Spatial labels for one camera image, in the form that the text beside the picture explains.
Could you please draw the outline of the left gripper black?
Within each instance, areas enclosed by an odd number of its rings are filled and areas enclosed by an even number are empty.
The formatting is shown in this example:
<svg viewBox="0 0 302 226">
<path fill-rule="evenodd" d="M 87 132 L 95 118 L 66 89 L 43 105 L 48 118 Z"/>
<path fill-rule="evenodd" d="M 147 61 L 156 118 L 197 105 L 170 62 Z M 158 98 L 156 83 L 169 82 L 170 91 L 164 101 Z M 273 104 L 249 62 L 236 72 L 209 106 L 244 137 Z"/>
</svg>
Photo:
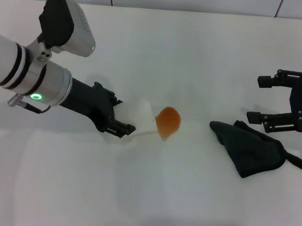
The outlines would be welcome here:
<svg viewBox="0 0 302 226">
<path fill-rule="evenodd" d="M 88 86 L 72 79 L 69 94 L 60 106 L 86 116 L 99 132 L 122 138 L 133 133 L 136 128 L 114 119 L 113 107 L 121 103 L 114 92 L 105 89 L 98 82 Z"/>
</svg>

